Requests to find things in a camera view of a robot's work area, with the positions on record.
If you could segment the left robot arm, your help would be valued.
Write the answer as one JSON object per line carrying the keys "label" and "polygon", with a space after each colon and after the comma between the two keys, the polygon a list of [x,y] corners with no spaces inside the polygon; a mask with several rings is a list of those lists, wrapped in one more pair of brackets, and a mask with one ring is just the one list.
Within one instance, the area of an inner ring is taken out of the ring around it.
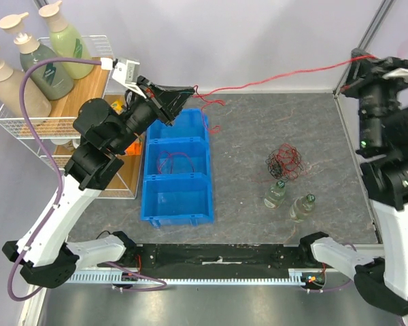
{"label": "left robot arm", "polygon": [[53,289],[83,268],[109,262],[128,267],[135,261],[135,243],[123,231],[86,242],[66,238],[122,168],[126,149],[155,121],[172,125],[195,94],[192,86],[159,86],[143,76],[136,86],[135,91],[126,91],[121,113],[103,98],[92,98],[80,107],[73,123],[81,135],[80,145],[58,174],[55,195],[23,238],[4,244],[2,251],[13,262],[12,269],[28,284]]}

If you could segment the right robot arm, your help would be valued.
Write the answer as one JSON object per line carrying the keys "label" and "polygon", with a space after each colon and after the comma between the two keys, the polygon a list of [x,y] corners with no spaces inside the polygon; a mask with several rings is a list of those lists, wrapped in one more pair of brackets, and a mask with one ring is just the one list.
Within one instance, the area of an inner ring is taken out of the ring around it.
{"label": "right robot arm", "polygon": [[334,241],[324,232],[303,237],[298,259],[305,267],[331,266],[351,279],[370,305],[408,316],[408,59],[377,58],[355,48],[340,91],[358,101],[357,154],[362,181],[380,227],[384,255],[373,257]]}

